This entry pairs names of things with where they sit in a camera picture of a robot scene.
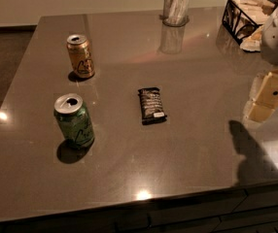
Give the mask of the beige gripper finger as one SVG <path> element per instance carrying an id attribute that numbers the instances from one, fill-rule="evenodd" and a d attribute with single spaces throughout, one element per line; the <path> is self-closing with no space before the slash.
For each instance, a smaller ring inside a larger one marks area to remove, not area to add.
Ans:
<path id="1" fill-rule="evenodd" d="M 243 114 L 255 122 L 264 122 L 278 108 L 278 68 L 255 76 Z"/>

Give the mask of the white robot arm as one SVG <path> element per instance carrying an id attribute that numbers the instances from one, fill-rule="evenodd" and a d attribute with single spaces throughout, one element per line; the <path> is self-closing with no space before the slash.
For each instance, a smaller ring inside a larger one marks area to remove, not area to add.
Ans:
<path id="1" fill-rule="evenodd" d="M 278 108 L 278 7 L 263 26 L 261 57 L 274 69 L 254 78 L 244 114 L 256 122 L 267 120 Z"/>

